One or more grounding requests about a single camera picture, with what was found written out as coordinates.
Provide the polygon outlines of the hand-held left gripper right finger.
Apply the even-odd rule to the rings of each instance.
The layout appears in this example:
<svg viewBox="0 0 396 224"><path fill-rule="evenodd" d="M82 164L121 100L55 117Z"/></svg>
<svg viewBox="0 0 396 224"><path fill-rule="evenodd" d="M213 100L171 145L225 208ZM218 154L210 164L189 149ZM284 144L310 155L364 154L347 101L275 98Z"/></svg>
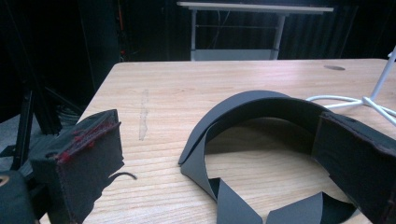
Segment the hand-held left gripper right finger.
<svg viewBox="0 0 396 224"><path fill-rule="evenodd" d="M320 115L314 158L374 224L396 224L396 140L342 115Z"/></svg>

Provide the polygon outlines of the black tripod stand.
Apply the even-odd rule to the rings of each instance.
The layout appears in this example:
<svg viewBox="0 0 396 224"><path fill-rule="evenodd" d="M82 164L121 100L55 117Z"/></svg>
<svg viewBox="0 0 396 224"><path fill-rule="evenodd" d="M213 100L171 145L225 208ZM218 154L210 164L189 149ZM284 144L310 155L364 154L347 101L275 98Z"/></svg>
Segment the black tripod stand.
<svg viewBox="0 0 396 224"><path fill-rule="evenodd" d="M77 123L82 109L50 88L41 76L19 80L9 63L0 63L0 142L14 134L15 144L0 148L0 171L18 170L27 161L33 121L44 135Z"/></svg>

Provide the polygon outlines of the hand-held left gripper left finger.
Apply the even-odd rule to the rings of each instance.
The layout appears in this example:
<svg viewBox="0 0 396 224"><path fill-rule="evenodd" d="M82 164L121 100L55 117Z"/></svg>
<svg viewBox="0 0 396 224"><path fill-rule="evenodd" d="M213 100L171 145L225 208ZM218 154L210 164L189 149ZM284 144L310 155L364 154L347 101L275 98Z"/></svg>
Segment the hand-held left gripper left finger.
<svg viewBox="0 0 396 224"><path fill-rule="evenodd" d="M124 165L118 111L85 118L31 157L34 178L46 185L52 224L82 224Z"/></svg>

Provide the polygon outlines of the black curtain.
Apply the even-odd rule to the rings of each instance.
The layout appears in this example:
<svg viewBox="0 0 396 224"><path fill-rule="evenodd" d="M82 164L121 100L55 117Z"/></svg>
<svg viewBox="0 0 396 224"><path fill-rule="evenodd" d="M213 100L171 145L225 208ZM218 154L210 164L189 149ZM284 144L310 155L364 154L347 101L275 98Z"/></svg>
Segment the black curtain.
<svg viewBox="0 0 396 224"><path fill-rule="evenodd" d="M283 59L382 57L396 42L396 0L288 0L329 4L291 15ZM0 98L8 78L37 101L85 106L118 62L186 61L191 15L177 0L0 0Z"/></svg>

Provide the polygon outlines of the black curved foam strip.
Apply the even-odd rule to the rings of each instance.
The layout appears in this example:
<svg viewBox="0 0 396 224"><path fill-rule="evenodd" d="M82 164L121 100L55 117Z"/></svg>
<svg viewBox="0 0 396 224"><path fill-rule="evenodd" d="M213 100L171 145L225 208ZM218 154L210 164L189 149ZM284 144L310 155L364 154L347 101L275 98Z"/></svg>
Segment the black curved foam strip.
<svg viewBox="0 0 396 224"><path fill-rule="evenodd" d="M178 161L181 173L216 201L217 224L262 224L262 217L224 180L207 175L206 144L235 124L257 118L283 119L315 134L319 117L326 111L321 105L275 91L237 93L214 106L194 127ZM355 211L353 204L319 192L271 211L267 224L341 224Z"/></svg>

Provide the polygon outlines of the white table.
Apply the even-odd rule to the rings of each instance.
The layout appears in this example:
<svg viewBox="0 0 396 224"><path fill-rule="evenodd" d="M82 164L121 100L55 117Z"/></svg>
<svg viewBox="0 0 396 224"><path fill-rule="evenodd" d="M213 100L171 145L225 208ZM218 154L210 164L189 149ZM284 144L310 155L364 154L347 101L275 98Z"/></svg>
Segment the white table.
<svg viewBox="0 0 396 224"><path fill-rule="evenodd" d="M290 14L322 15L333 12L332 7L276 6L259 4L234 4L219 2L177 2L179 7L191 12L191 60L192 61L258 61L276 60L280 52L280 43L286 18ZM197 14L199 11L251 12L276 14L275 39L270 49L198 49L196 47Z"/></svg>

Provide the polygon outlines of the white metal stand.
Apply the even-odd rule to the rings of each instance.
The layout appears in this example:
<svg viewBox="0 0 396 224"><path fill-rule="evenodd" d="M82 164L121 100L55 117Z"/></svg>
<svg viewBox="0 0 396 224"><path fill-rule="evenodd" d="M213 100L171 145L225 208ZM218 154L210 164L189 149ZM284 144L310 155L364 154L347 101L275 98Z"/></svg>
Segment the white metal stand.
<svg viewBox="0 0 396 224"><path fill-rule="evenodd" d="M338 95L317 95L306 98L306 101L317 101L317 100L335 100L339 101L339 104L326 105L326 108L344 108L344 107L352 107L358 105L364 105L372 108L379 115L385 118L389 123L396 127L396 111L389 109L385 106L379 105L375 99L379 92L381 91L389 73L396 62L396 45L393 48L393 51L388 55L388 61L375 84L374 89L372 90L369 96L362 96L360 99L346 97L346 96L338 96Z"/></svg>

